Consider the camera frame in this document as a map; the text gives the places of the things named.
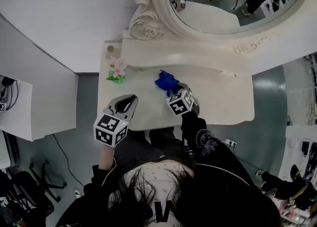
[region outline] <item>jacket sleeve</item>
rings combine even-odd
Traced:
[[[183,122],[181,130],[184,138],[187,140],[189,147],[193,150],[196,160],[201,160],[208,155],[207,142],[205,144],[198,144],[197,136],[201,131],[207,131],[207,125],[204,119],[198,118],[194,111],[182,115]]]
[[[76,199],[64,212],[56,227],[61,226],[81,226],[83,223],[91,223],[92,215],[98,212],[100,205],[96,202],[101,197],[101,187],[111,186],[112,179],[107,179],[108,175],[116,168],[116,161],[113,159],[111,170],[98,169],[98,165],[93,166],[94,176],[91,183],[84,186],[85,195]]]
[[[210,130],[207,130],[204,119],[198,118],[193,111],[182,117],[183,136],[193,150],[195,160],[199,164],[223,168],[253,185],[252,179],[235,154],[223,142],[215,138]]]
[[[90,195],[100,190],[108,175],[116,168],[116,161],[113,159],[111,170],[102,170],[98,168],[98,165],[93,166],[94,176],[91,179],[91,183],[84,186],[85,195]]]

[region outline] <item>blue glove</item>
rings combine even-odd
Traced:
[[[172,74],[167,73],[166,71],[161,70],[159,74],[159,79],[155,81],[155,84],[167,91],[167,96],[170,97],[170,91],[172,90],[173,95],[177,94],[180,87],[177,85],[179,83],[178,80],[174,78]]]

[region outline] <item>gray floor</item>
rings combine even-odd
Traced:
[[[231,139],[238,143],[236,154],[252,164],[277,175],[285,147],[287,103],[283,68],[277,67],[253,77],[255,119],[234,126],[209,125],[221,140]],[[98,77],[79,79],[77,97],[77,128],[56,134],[61,147],[69,158],[70,168],[83,184],[90,182],[91,166],[98,163],[100,144],[93,139],[93,123],[97,115]],[[177,137],[180,128],[175,129]],[[55,211],[48,217],[47,226],[53,227],[61,214],[74,201],[74,190],[82,191],[81,185],[70,175],[66,159],[52,135],[29,142],[18,140],[20,169],[28,170],[30,162],[40,167],[49,160],[49,181],[68,184],[64,190],[54,193],[62,198],[54,203]],[[255,168],[245,165],[250,175]]]
[[[239,19],[240,26],[249,25],[251,23],[257,22],[265,18],[265,15],[263,14],[261,8],[258,8],[251,16],[248,16],[248,17],[244,16],[241,13],[241,10],[245,10],[247,8],[244,0],[238,0],[237,7],[234,11],[232,11],[232,9],[234,8],[237,0],[212,0],[211,2],[209,0],[192,0],[192,1],[196,3],[213,5],[225,11],[235,14]]]

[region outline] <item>pink flower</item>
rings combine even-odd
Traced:
[[[117,78],[118,76],[124,76],[125,69],[127,68],[127,64],[124,62],[122,58],[118,58],[114,61],[114,74],[113,77]]]

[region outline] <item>hand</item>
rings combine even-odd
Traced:
[[[111,170],[113,164],[114,149],[102,144],[99,160],[99,169]]]

